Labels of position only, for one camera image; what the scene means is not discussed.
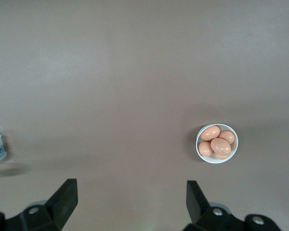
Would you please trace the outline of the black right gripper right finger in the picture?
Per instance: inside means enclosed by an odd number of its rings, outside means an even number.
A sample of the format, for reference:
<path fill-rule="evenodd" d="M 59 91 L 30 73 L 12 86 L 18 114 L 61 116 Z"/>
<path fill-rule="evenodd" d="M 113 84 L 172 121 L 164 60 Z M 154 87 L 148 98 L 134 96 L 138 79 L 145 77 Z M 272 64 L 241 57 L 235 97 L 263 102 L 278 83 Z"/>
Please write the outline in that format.
<path fill-rule="evenodd" d="M 186 184 L 186 207 L 191 218 L 185 231 L 279 231 L 278 225 L 270 218 L 246 215 L 239 220 L 224 206 L 210 205 L 199 184 L 194 180 Z"/>

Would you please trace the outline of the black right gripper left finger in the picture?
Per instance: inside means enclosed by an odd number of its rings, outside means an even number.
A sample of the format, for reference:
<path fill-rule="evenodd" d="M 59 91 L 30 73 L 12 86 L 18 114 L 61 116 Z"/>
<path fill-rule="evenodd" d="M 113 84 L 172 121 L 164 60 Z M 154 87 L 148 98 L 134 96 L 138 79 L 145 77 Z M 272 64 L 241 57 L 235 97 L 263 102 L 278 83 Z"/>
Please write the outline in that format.
<path fill-rule="evenodd" d="M 77 204 L 77 180 L 67 179 L 43 205 L 32 205 L 9 219 L 0 212 L 0 231 L 61 231 Z"/>

